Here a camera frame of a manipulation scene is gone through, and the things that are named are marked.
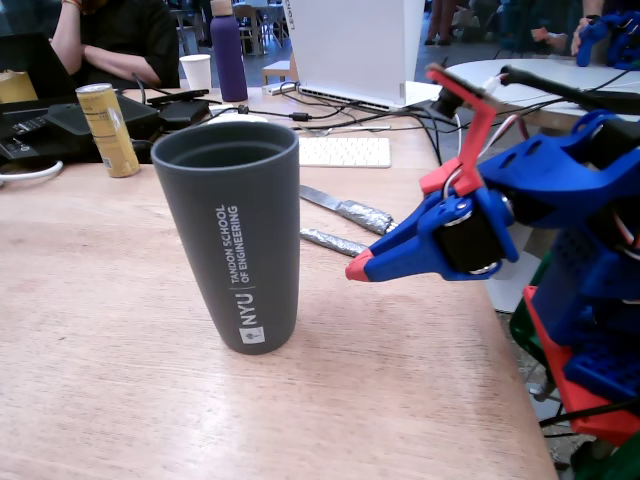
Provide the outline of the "blue gripper black motor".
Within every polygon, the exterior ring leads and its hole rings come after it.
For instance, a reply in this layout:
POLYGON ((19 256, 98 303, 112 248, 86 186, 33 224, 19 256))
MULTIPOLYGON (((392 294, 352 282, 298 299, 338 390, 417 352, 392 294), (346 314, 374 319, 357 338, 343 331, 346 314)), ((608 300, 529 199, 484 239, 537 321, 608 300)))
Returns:
POLYGON ((519 259, 509 231, 514 223, 511 202, 498 190, 426 196, 394 230, 353 259, 345 275, 353 281, 385 282, 426 273, 448 278, 453 270, 492 273, 503 261, 519 259))

